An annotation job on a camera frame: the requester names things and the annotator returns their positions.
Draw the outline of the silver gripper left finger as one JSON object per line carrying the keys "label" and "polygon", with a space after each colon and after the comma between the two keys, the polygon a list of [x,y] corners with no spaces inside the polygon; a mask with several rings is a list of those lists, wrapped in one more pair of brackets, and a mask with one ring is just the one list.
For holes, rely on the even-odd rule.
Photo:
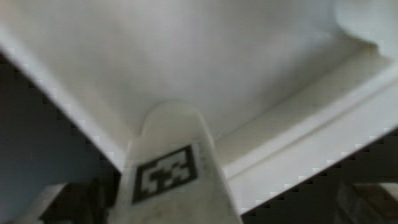
{"label": "silver gripper left finger", "polygon": [[114,199],[100,179],[49,185],[11,224],[109,224]]}

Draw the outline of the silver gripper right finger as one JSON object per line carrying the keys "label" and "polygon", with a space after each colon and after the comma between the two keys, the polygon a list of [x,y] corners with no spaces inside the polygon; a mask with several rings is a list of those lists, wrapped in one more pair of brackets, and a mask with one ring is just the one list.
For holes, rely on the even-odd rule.
{"label": "silver gripper right finger", "polygon": [[335,224],[398,224],[397,182],[342,183]]}

